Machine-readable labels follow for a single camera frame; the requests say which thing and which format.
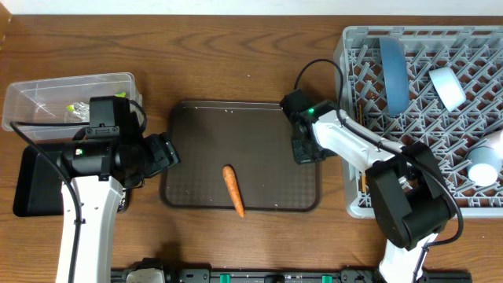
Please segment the blue plate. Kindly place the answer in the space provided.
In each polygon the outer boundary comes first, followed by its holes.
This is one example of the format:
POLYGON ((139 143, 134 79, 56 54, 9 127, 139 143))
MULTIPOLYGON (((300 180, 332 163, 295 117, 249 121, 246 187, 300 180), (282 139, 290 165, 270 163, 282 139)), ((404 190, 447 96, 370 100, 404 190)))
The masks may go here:
POLYGON ((392 37, 379 38, 384 86, 390 117, 402 114, 409 104, 409 85, 404 49, 392 37))

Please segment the light blue cup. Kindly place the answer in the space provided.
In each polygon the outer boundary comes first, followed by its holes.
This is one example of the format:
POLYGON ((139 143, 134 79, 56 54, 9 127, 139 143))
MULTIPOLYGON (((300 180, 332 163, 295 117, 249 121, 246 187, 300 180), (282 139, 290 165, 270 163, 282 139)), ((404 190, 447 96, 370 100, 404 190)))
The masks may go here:
POLYGON ((502 168, 502 158, 490 147, 478 147, 467 156, 470 161, 468 178, 476 186, 490 186, 497 181, 502 168))

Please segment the pink white cup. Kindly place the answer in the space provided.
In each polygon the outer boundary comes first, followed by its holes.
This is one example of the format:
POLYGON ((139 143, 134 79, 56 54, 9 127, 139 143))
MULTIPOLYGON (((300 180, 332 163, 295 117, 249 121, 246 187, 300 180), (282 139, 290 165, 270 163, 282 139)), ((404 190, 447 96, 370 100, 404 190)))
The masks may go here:
POLYGON ((503 130, 495 131, 485 137, 487 140, 487 145, 491 147, 500 158, 503 157, 503 145, 502 145, 503 130))

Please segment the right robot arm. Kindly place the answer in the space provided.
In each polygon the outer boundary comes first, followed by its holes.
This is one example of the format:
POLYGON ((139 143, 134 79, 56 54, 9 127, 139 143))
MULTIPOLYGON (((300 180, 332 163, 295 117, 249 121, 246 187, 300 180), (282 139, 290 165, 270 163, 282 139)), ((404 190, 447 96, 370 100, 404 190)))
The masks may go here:
POLYGON ((384 281, 417 281, 430 248, 461 237, 461 209, 427 145, 381 138, 331 101, 282 100, 281 109, 294 128, 296 163, 341 156, 365 176, 375 219, 387 238, 378 267, 384 281))

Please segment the silver foil wrapper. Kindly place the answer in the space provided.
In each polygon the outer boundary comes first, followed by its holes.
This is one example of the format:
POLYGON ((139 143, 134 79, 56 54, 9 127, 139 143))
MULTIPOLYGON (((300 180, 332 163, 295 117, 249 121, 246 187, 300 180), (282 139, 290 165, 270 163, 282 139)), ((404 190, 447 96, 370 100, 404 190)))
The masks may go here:
POLYGON ((88 122, 90 119, 90 106, 84 102, 74 102, 66 107, 68 113, 65 119, 72 122, 88 122))

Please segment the light blue bowl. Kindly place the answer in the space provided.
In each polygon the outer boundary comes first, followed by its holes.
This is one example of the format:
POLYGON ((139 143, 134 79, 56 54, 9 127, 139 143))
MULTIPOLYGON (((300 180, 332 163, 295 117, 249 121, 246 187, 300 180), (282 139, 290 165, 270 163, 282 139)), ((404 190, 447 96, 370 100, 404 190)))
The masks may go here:
POLYGON ((453 70, 449 67, 428 72, 431 82, 445 108, 452 112, 466 101, 466 94, 453 70))

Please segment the orange carrot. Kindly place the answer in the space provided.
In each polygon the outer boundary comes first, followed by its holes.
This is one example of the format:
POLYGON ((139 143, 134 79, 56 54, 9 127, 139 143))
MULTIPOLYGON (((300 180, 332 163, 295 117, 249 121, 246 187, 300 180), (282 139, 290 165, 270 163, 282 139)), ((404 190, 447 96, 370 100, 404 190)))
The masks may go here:
POLYGON ((231 201, 233 202, 233 206, 237 214, 241 218, 243 218, 245 216, 244 205, 242 203, 237 177, 233 168, 230 165, 225 166, 222 169, 222 176, 224 178, 231 201))

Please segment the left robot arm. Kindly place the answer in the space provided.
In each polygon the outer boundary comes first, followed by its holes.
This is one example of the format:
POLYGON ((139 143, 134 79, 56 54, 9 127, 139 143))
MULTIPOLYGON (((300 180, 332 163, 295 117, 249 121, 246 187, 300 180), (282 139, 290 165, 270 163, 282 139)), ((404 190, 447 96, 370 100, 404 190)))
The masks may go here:
POLYGON ((64 146, 60 164, 70 174, 61 186, 64 224, 59 282, 109 282, 119 203, 126 189, 140 188, 179 163, 167 134, 94 136, 64 146))

